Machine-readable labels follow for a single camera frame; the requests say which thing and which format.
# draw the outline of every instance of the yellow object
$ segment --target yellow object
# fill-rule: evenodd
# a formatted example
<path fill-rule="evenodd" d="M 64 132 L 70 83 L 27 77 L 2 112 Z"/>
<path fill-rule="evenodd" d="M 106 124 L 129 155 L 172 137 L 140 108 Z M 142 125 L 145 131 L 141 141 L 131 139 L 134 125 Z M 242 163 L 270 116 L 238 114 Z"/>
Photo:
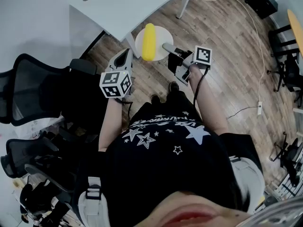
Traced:
<path fill-rule="evenodd" d="M 152 61 L 156 56 L 156 28 L 153 24 L 145 26 L 143 43 L 142 43 L 142 58 L 146 61 Z"/>
<path fill-rule="evenodd" d="M 264 195 L 262 195 L 261 199 L 260 199 L 259 202 L 258 202 L 258 206 L 259 206 L 261 203 L 263 203 L 264 200 L 265 200 L 265 197 L 264 197 Z"/>
<path fill-rule="evenodd" d="M 303 55 L 303 29 L 295 14 L 289 9 L 287 10 L 287 13 L 288 13 L 290 26 L 294 33 L 295 40 L 298 44 L 301 54 Z"/>

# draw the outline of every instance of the white round plate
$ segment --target white round plate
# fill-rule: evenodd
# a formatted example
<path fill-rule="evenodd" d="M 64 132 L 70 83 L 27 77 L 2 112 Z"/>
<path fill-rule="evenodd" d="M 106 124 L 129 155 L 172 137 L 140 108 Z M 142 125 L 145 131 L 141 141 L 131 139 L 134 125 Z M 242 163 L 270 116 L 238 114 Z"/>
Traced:
<path fill-rule="evenodd" d="M 169 55 L 169 52 L 164 50 L 162 48 L 162 45 L 164 43 L 174 44 L 174 39 L 172 38 L 171 33 L 167 29 L 161 26 L 155 26 L 155 29 L 156 29 L 156 55 L 153 61 L 159 61 Z M 142 55 L 142 43 L 143 43 L 144 31 L 145 28 L 139 32 L 135 41 L 136 49 L 137 52 L 140 54 L 140 56 Z"/>

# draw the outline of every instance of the black shoe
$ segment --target black shoe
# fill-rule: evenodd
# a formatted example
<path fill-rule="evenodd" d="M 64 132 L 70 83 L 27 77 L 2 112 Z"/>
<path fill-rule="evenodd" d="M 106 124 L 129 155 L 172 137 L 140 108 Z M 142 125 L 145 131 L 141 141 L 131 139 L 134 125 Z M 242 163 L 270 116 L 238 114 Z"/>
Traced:
<path fill-rule="evenodd" d="M 160 104 L 161 103 L 161 100 L 159 98 L 159 96 L 157 94 L 153 94 L 151 96 L 151 104 Z"/>
<path fill-rule="evenodd" d="M 169 84 L 169 92 L 172 92 L 172 91 L 180 91 L 180 86 L 178 85 L 178 83 L 176 81 L 172 81 Z"/>

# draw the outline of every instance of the lips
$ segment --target lips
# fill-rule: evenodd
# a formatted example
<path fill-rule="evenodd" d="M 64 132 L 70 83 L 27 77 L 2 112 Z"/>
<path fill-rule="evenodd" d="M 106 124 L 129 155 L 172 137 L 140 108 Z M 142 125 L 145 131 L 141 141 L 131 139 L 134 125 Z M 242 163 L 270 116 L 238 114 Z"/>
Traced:
<path fill-rule="evenodd" d="M 185 227 L 208 222 L 218 216 L 218 212 L 204 204 L 190 204 L 168 213 L 159 223 L 160 227 Z"/>

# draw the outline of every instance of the black t-shirt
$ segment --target black t-shirt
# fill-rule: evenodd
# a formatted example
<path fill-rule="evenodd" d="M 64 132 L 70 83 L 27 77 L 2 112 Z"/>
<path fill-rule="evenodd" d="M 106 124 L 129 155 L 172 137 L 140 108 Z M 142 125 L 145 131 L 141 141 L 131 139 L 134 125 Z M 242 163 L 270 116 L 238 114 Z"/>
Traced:
<path fill-rule="evenodd" d="M 93 164 L 101 177 L 111 226 L 138 224 L 177 191 L 241 209 L 241 192 L 229 157 L 249 158 L 262 170 L 251 137 L 218 136 L 194 111 L 170 115 L 167 110 L 154 114 L 148 109 L 143 106 L 129 129 Z"/>

